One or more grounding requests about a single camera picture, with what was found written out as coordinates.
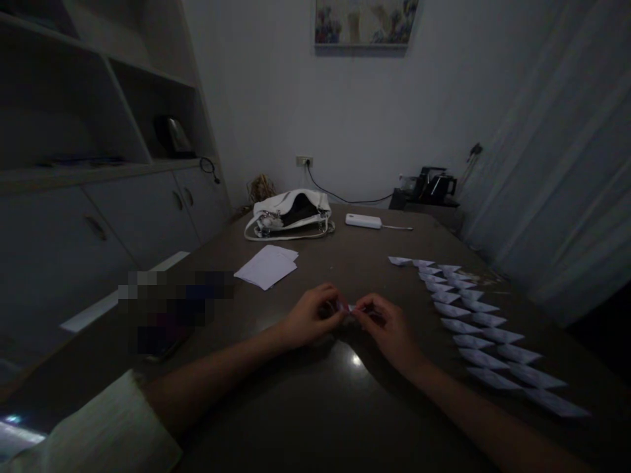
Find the dark wooden table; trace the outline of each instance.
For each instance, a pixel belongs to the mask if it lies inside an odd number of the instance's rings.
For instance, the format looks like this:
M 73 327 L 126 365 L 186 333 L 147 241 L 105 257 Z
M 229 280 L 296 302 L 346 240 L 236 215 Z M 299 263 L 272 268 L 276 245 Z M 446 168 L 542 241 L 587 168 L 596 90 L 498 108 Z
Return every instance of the dark wooden table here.
M 150 366 L 134 352 L 142 311 L 113 309 L 44 363 L 1 410 L 19 413 L 32 428 L 50 431 L 129 368 L 154 378 L 281 320 L 307 289 L 336 284 L 350 300 L 379 292 L 400 305 L 427 356 L 448 373 L 535 429 L 604 469 L 628 462 L 630 403 L 624 384 L 431 216 L 332 206 L 337 230 L 319 240 L 278 242 L 300 253 L 298 269 L 264 292 L 235 280 L 233 299 L 209 303 L 199 328 L 168 362 Z M 414 231 L 348 227 L 347 212 L 375 215 Z M 189 284 L 195 271 L 238 270 L 265 243 L 249 242 L 249 216 L 166 274 Z M 543 353 L 535 367 L 569 383 L 559 395 L 592 418 L 561 420 L 521 394 L 501 394 L 467 376 L 452 334 L 442 328 L 430 294 L 412 267 L 388 256 L 458 264 L 486 282 L 484 302 L 502 308 L 503 326 L 523 333 L 524 348 Z M 489 471 L 493 465 L 423 395 L 395 372 L 352 321 L 316 346 L 288 353 L 249 378 L 181 439 L 181 470 Z

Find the person's left hand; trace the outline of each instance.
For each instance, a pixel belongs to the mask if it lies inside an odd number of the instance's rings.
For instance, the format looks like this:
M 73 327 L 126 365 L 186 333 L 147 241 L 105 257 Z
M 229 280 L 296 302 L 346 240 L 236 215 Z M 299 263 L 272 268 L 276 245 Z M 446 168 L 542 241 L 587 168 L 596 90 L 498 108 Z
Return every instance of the person's left hand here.
M 345 310 L 338 311 L 328 319 L 321 319 L 318 309 L 328 301 L 340 300 Z M 287 349 L 294 349 L 315 342 L 321 336 L 338 327 L 348 314 L 346 302 L 340 292 L 331 283 L 322 284 L 305 292 L 287 318 L 281 321 L 280 329 L 283 343 Z

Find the person's right hand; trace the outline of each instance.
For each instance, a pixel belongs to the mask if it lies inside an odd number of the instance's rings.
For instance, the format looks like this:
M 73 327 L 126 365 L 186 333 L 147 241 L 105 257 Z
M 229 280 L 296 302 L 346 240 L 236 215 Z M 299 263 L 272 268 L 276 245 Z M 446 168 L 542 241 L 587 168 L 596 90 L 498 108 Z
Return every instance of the person's right hand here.
M 367 308 L 378 313 L 384 324 L 378 324 L 364 312 Z M 351 314 L 372 335 L 390 364 L 405 377 L 413 375 L 427 362 L 401 307 L 378 294 L 369 294 L 357 301 L 357 306 Z

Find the forearm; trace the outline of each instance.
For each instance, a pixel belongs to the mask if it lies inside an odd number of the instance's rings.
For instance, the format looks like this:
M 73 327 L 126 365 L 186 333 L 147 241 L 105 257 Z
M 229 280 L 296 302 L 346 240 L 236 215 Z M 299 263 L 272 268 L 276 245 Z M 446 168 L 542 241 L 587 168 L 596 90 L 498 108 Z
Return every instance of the forearm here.
M 432 363 L 408 376 L 502 471 L 590 472 L 590 467 Z
M 144 389 L 145 397 L 177 436 L 244 377 L 286 350 L 276 325 L 155 380 Z

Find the white handbag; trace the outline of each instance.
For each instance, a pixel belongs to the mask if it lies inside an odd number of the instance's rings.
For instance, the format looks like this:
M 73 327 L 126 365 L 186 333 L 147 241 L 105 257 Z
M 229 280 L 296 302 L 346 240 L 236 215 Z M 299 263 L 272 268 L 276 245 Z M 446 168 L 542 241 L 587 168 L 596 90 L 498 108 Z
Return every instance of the white handbag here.
M 254 217 L 248 222 L 243 236 L 251 241 L 298 240 L 321 238 L 335 231 L 329 198 L 322 192 L 296 189 L 254 204 Z M 256 238 L 248 235 L 254 225 Z M 307 225 L 314 226 L 312 235 L 281 236 L 281 232 Z

